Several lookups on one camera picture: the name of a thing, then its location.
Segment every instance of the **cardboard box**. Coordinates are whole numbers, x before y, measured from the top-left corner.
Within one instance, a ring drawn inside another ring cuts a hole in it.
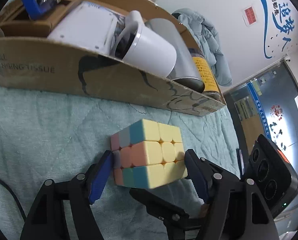
[[[82,0],[68,1],[67,6],[74,8]],[[198,48],[185,26],[149,0],[89,1],[124,15],[138,10],[145,20],[168,19],[189,48]],[[47,40],[70,8],[55,8],[45,19],[31,22],[17,20],[21,7],[16,0],[0,14],[0,86],[92,96],[198,116],[225,106],[222,95],[219,102],[112,57]]]

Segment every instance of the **yellow cube face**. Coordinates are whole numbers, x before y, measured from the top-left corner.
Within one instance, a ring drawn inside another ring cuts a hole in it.
[[[184,159],[183,143],[174,143],[175,159],[176,161],[182,161]]]
[[[160,140],[159,126],[157,122],[142,119],[143,130],[144,130],[144,141],[155,141]]]
[[[112,135],[111,145],[117,185],[155,188],[188,175],[179,127],[142,119]]]
[[[162,158],[164,163],[175,161],[175,149],[171,142],[160,143],[162,149]]]
[[[158,123],[160,142],[172,142],[172,126],[164,123]]]

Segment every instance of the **black device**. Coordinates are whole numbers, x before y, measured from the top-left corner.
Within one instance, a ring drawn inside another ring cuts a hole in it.
[[[254,143],[242,179],[253,179],[275,218],[298,194],[298,175],[276,144],[264,135]]]
[[[271,212],[252,179],[240,180],[220,166],[198,158],[192,149],[184,161],[198,197],[209,204],[204,218],[190,218],[181,208],[144,189],[130,195],[146,205],[147,213],[162,220],[169,240],[185,240],[185,232],[199,229],[196,240],[278,240]]]

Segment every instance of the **blue gripper pad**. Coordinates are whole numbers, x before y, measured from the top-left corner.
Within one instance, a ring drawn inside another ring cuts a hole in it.
[[[91,205],[101,197],[112,169],[113,153],[107,150],[94,166],[87,179],[88,199]]]
[[[202,173],[202,163],[192,149],[188,149],[184,155],[184,163],[187,167],[188,175],[199,198],[206,203],[209,199],[208,183]]]

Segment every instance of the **small glass bottle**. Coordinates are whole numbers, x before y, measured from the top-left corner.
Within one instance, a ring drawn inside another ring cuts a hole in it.
[[[192,59],[198,68],[202,81],[204,82],[203,94],[220,101],[219,88],[215,81],[214,75],[209,67],[208,62],[196,49],[189,49]]]

